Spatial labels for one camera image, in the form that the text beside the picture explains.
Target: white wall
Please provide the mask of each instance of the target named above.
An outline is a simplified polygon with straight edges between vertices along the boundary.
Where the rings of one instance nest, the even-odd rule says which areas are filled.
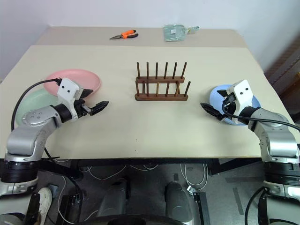
[[[205,29],[234,29],[266,70],[300,33],[299,0],[1,0],[1,76],[46,25],[162,27],[182,23]]]

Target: table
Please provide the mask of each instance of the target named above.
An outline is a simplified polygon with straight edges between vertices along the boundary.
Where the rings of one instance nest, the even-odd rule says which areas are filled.
[[[0,158],[5,154],[11,114],[21,93],[49,74],[67,68],[90,70],[101,78],[100,90],[86,99],[87,105],[105,100],[110,103],[101,113],[75,123],[67,122],[55,131],[46,145],[53,157],[194,160],[260,157],[259,140],[246,126],[220,123],[200,107],[200,102],[209,101],[214,87],[242,79],[248,79],[263,108],[292,121],[262,69],[234,31],[201,30],[187,36],[184,42],[166,43],[161,29],[137,28],[140,34],[137,38],[107,40],[123,30],[126,28],[52,28],[28,49],[0,85]],[[149,39],[147,32],[154,35]],[[155,63],[158,62],[162,75],[166,61],[169,75],[173,73],[174,62],[178,62],[178,74],[187,62],[186,81],[181,85],[184,90],[191,81],[187,102],[136,101],[136,62],[140,62],[142,75],[146,74],[149,62],[153,76]],[[299,133],[290,130],[300,142]]]

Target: orange pliers handle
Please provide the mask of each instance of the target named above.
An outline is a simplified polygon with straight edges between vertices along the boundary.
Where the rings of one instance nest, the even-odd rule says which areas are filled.
[[[136,30],[127,30],[123,33],[121,33],[122,38],[126,39],[126,38],[135,38],[137,36],[139,36],[139,34],[136,34]]]

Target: shoe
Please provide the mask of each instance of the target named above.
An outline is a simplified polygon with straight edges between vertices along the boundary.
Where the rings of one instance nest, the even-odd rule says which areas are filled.
[[[51,206],[52,193],[49,188],[43,187],[38,191],[38,194],[40,194],[39,209],[38,209],[38,212],[41,215],[40,225],[44,225],[48,210]]]

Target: gray floor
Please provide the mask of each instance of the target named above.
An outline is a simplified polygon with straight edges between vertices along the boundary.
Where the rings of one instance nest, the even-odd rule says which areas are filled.
[[[92,172],[98,177],[107,177],[122,166],[99,166],[93,167]],[[131,180],[131,197],[127,204],[128,214],[165,214],[164,190],[165,186],[174,180],[174,174],[178,174],[179,183],[187,188],[187,184],[180,172],[180,165],[168,164],[159,165],[152,171],[138,171],[127,166],[120,174],[109,180],[97,180],[88,172],[84,173],[82,181],[78,185],[86,192],[83,202],[81,220],[85,219],[91,212],[98,209],[99,203],[109,186],[118,178],[128,176]],[[187,164],[187,176],[190,182],[199,182],[203,176],[201,164]],[[39,187],[44,187],[49,183],[59,186],[62,189],[64,180],[61,176],[39,172]],[[202,190],[206,193],[210,224],[211,225],[241,225],[244,224],[244,212],[246,204],[251,195],[262,185],[263,167],[262,163],[256,163],[224,172],[219,175],[209,176],[207,186]],[[72,193],[74,186],[67,181],[64,194]],[[57,217],[57,199],[53,199],[48,215],[54,221]],[[194,210],[195,224],[200,224],[198,207],[193,203],[192,197],[190,205]],[[52,224],[48,219],[46,225]],[[256,225],[257,222],[257,200],[252,204],[249,212],[249,224]]]

